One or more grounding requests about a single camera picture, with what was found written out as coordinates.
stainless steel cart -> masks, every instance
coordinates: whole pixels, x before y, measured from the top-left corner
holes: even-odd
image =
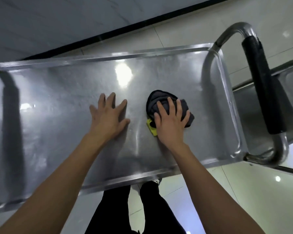
[[[242,42],[273,148],[250,154],[221,46]],[[207,168],[249,161],[276,166],[288,153],[274,78],[252,27],[236,23],[215,43],[0,63],[0,211],[17,208],[71,153],[90,126],[100,93],[128,99],[128,128],[101,152],[80,194],[180,171],[146,126],[145,104],[161,89],[186,99],[195,120],[185,142]]]

finger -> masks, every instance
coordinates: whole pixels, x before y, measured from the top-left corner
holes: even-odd
[[[111,93],[110,96],[107,97],[105,105],[108,107],[112,107],[113,100],[115,98],[115,93]]]
[[[89,109],[90,109],[90,113],[92,115],[92,118],[94,119],[96,117],[97,108],[91,104]]]
[[[177,99],[177,113],[176,113],[176,116],[177,116],[178,121],[181,121],[181,117],[182,117],[182,106],[181,106],[180,99]]]
[[[168,100],[168,104],[169,104],[169,115],[176,115],[176,108],[174,105],[174,102],[172,101],[172,99],[170,97],[167,98]]]
[[[167,116],[167,112],[165,110],[165,108],[163,107],[163,105],[161,104],[160,101],[157,101],[157,107],[158,107],[158,110],[160,111],[160,115],[163,117]]]
[[[123,119],[119,124],[118,124],[118,129],[117,129],[117,133],[120,133],[126,125],[128,125],[130,123],[130,119],[125,118]]]
[[[154,113],[154,121],[155,121],[156,128],[160,128],[162,121],[160,119],[160,115],[157,112]]]
[[[105,107],[105,94],[101,94],[98,101],[98,109],[102,109]]]
[[[117,113],[120,114],[121,111],[125,108],[127,104],[127,99],[124,99],[121,104],[119,104],[115,109],[117,110]]]
[[[183,127],[186,126],[186,124],[187,124],[188,121],[189,121],[189,118],[190,118],[190,110],[187,110],[186,116],[185,116],[185,118],[184,118],[183,121],[182,121]]]

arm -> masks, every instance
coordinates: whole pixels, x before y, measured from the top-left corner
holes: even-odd
[[[60,233],[77,199],[92,163],[104,145],[130,122],[118,122],[127,101],[112,109],[115,93],[105,102],[101,94],[98,109],[90,106],[92,123],[73,153],[35,190],[18,211],[0,227],[2,233]]]
[[[160,117],[159,114],[154,114],[158,138],[172,152],[206,233],[264,233],[183,142],[183,130],[190,112],[187,111],[181,121],[180,100],[177,100],[177,112],[170,98],[168,102],[169,115],[161,103],[157,102],[161,115]]]

forearm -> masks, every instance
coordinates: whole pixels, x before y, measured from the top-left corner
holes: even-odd
[[[197,160],[187,145],[172,151],[206,233],[264,233]]]
[[[101,144],[86,146],[85,136],[73,153],[35,190],[0,228],[1,233],[60,233]]]

black foam grip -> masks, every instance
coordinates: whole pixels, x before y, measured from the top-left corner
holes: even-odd
[[[242,42],[262,114],[270,134],[286,131],[281,108],[261,42],[254,36]]]

